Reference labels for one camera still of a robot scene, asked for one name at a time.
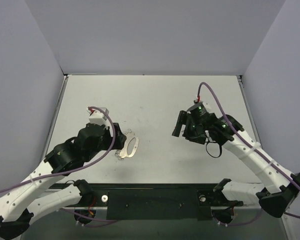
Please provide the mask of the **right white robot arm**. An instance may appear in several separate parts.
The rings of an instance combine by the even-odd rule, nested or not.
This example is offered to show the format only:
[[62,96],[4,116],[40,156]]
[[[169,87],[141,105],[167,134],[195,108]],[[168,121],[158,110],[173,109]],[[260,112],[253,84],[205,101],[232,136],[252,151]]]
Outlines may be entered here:
[[271,158],[232,116],[217,117],[207,104],[197,101],[180,111],[174,137],[183,136],[197,144],[217,144],[242,161],[260,183],[241,183],[223,179],[213,190],[218,204],[240,203],[260,207],[272,217],[280,218],[300,193],[300,172],[293,173]]

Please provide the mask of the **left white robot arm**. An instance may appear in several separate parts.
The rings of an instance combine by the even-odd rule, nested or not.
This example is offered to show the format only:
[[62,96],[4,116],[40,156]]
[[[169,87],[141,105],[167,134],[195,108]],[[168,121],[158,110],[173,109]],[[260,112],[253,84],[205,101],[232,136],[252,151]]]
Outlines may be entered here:
[[115,122],[113,127],[115,135],[111,136],[109,127],[87,124],[76,137],[55,146],[23,181],[23,186],[0,197],[0,238],[14,239],[38,219],[60,208],[92,204],[95,194],[84,179],[45,197],[41,195],[99,152],[122,150],[127,137],[121,132],[118,123]]

